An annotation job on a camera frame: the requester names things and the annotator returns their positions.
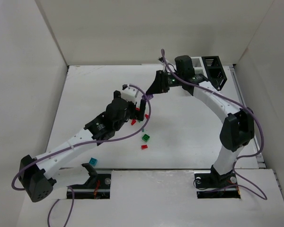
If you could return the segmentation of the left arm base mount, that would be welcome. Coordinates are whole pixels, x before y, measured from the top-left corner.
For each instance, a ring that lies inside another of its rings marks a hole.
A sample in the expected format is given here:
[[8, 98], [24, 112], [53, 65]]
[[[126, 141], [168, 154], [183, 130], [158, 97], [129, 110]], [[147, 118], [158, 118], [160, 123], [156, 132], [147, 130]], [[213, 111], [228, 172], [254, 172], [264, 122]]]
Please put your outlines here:
[[71, 171], [67, 177], [67, 198], [78, 200], [105, 200], [110, 198], [111, 172], [97, 171], [91, 164], [84, 163]]

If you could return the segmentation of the white slotted container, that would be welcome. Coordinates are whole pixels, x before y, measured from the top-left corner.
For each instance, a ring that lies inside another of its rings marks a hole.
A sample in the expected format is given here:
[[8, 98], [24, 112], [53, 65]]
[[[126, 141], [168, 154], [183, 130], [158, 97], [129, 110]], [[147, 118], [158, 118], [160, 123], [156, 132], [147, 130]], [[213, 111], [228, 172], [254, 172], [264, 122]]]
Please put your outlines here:
[[192, 83], [199, 85], [202, 82], [208, 82], [208, 76], [205, 70], [205, 65], [202, 57], [191, 57], [195, 75], [192, 78]]

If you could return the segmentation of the black slotted container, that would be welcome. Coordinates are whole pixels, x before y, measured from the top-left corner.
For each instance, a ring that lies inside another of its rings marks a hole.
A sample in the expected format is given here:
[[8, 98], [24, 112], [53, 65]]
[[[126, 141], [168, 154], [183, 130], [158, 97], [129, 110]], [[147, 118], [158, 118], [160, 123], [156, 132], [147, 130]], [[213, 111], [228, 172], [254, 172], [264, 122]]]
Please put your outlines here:
[[227, 77], [218, 56], [202, 57], [205, 72], [211, 85], [218, 91], [224, 87]]

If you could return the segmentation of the green square lego lower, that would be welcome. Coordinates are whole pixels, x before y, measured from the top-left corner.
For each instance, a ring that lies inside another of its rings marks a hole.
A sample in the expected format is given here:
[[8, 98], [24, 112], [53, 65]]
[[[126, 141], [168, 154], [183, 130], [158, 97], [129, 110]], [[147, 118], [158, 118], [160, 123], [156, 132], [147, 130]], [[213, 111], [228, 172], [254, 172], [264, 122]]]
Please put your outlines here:
[[149, 136], [148, 134], [144, 134], [144, 135], [142, 136], [142, 140], [143, 140], [144, 142], [148, 142], [149, 139], [150, 139], [150, 136]]

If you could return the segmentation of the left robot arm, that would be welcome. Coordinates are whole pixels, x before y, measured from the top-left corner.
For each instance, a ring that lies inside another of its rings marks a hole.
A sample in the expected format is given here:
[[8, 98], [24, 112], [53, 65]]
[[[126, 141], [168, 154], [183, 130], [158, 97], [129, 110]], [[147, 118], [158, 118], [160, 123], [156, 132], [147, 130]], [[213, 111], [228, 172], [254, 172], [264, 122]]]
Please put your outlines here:
[[36, 157], [24, 156], [16, 175], [32, 202], [39, 202], [60, 187], [82, 184], [91, 186], [97, 172], [91, 164], [67, 170], [64, 165], [97, 146], [114, 142], [114, 136], [129, 120], [143, 121], [150, 102], [142, 96], [137, 103], [138, 89], [127, 87], [114, 92], [114, 98], [104, 112], [88, 122], [77, 134], [58, 147]]

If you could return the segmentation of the teal square lego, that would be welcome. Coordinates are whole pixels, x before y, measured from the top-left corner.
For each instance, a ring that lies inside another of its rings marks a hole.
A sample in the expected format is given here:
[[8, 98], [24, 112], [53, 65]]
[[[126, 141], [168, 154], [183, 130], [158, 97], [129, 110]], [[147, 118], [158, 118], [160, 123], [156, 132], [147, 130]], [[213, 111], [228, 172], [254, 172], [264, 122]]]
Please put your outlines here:
[[95, 159], [95, 158], [91, 158], [90, 161], [89, 161], [89, 164], [92, 165], [92, 166], [95, 166], [97, 164], [98, 160]]

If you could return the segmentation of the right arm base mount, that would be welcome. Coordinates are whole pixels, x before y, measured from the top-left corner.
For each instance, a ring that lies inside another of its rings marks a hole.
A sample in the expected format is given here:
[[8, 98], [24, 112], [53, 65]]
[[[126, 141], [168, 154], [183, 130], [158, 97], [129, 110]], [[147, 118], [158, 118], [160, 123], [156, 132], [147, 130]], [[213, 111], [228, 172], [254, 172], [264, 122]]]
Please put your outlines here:
[[219, 178], [212, 173], [196, 173], [193, 184], [197, 189], [198, 199], [240, 199], [234, 173]]

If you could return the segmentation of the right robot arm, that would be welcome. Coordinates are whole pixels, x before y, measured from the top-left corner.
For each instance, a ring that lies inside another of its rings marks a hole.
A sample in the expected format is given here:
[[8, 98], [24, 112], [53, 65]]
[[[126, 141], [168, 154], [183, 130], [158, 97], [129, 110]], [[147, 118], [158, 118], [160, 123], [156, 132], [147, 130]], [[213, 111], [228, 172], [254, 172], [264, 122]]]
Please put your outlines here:
[[147, 96], [167, 93], [171, 87], [181, 86], [191, 96], [203, 102], [221, 120], [219, 135], [222, 148], [217, 160], [206, 174], [195, 174], [197, 189], [217, 189], [237, 182], [234, 166], [240, 152], [254, 138], [254, 118], [252, 111], [240, 103], [224, 97], [220, 90], [227, 78], [220, 59], [209, 58], [212, 62], [205, 65], [205, 74], [195, 72], [193, 60], [188, 55], [175, 58], [176, 68], [161, 57], [165, 69], [156, 72], [155, 80], [148, 88]]

